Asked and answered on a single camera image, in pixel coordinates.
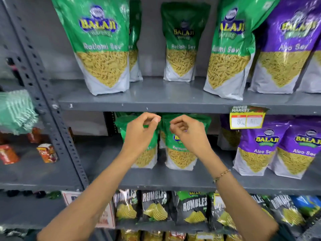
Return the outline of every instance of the forearm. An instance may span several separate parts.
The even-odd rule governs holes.
[[[202,162],[213,178],[227,170],[213,151],[204,156]],[[227,212],[246,241],[267,241],[278,230],[275,220],[262,211],[231,173],[221,176],[216,187]]]
[[[39,234],[38,241],[87,240],[134,159],[120,153],[90,186]]]

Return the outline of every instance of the hand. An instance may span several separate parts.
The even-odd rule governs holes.
[[[210,142],[208,142],[204,124],[196,119],[187,115],[174,118],[171,121],[170,130],[173,134],[177,135],[184,146],[200,160],[204,159],[208,153],[213,151]]]
[[[133,157],[136,161],[149,146],[160,120],[160,116],[145,112],[128,123],[122,153]]]

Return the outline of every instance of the person's left hand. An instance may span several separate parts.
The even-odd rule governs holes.
[[[149,146],[160,120],[160,116],[145,112],[128,123],[122,153],[136,160]]]

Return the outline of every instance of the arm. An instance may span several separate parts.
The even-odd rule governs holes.
[[[203,162],[213,178],[227,170],[212,150],[203,123],[182,115],[171,121],[171,131]],[[246,241],[268,241],[278,231],[276,221],[262,211],[231,172],[221,176],[216,187],[228,213]]]
[[[87,240],[120,181],[148,147],[159,121],[160,116],[145,112],[130,122],[119,155],[74,202],[38,234],[38,241]]]

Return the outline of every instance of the gold bracelet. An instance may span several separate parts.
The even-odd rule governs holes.
[[[221,173],[221,175],[219,177],[214,178],[213,182],[217,183],[217,181],[219,181],[220,177],[222,177],[224,174],[226,174],[228,172],[230,172],[230,170],[226,170],[225,172]]]

